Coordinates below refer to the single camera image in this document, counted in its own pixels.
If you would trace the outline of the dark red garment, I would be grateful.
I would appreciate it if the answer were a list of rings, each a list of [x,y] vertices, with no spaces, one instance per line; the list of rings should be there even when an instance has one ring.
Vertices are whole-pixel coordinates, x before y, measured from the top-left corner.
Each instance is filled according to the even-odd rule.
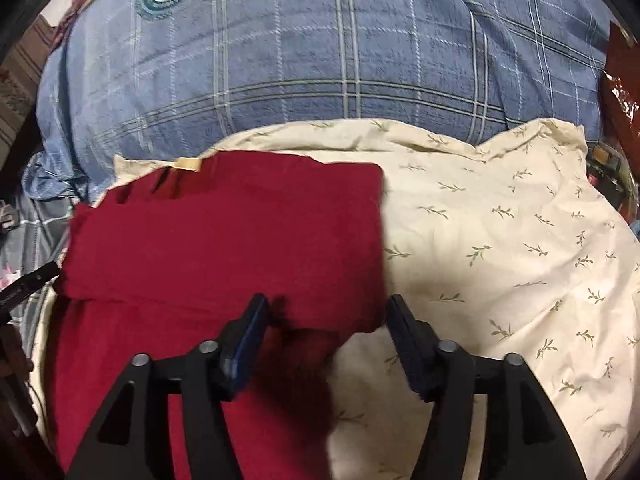
[[[382,195],[375,164],[234,151],[79,206],[46,359],[61,463],[135,354],[180,356],[263,294],[270,329],[248,385],[224,406],[242,474],[328,478],[326,367],[383,321]]]

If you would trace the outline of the grey star-print bedsheet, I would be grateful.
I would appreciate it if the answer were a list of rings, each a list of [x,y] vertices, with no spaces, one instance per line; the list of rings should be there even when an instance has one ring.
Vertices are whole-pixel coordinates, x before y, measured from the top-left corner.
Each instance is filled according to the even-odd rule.
[[[69,197],[32,200],[23,192],[9,199],[6,204],[13,209],[16,223],[1,234],[2,288],[50,261],[62,261],[68,244],[68,224],[77,203]],[[44,285],[11,313],[28,356],[34,351],[37,326],[50,288]]]

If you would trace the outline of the cream leaf-print pillow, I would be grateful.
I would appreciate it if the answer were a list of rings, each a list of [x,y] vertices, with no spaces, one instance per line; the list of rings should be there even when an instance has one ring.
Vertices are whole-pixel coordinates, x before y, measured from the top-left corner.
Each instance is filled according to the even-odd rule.
[[[379,166],[385,302],[402,296],[472,354],[519,353],[587,477],[611,474],[639,431],[639,243],[587,179],[582,128],[536,119],[475,147],[390,120],[291,122],[197,158],[119,158],[111,190],[234,151]],[[335,351],[326,382],[326,479],[408,478],[431,408],[409,388],[384,321]]]

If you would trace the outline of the beige striped floral cushion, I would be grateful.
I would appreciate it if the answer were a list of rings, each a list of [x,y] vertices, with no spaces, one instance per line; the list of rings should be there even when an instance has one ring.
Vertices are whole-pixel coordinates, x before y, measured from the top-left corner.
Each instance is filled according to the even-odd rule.
[[[39,15],[1,63],[1,165],[35,105],[53,36],[54,28]]]

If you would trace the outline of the blue plaid quilt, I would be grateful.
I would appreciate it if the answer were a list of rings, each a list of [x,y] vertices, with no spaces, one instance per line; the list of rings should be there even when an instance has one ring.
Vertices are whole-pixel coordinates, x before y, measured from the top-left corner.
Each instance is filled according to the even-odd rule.
[[[471,144],[538,117],[602,132],[602,0],[92,0],[44,66],[35,200],[88,202],[114,159],[285,122],[406,122]]]

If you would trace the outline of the red plastic snack bag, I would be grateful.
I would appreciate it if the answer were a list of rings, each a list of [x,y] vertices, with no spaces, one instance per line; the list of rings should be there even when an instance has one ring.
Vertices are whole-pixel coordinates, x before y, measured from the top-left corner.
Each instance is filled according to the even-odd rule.
[[[617,139],[639,179],[639,45],[614,22],[610,23],[600,99],[605,133]]]

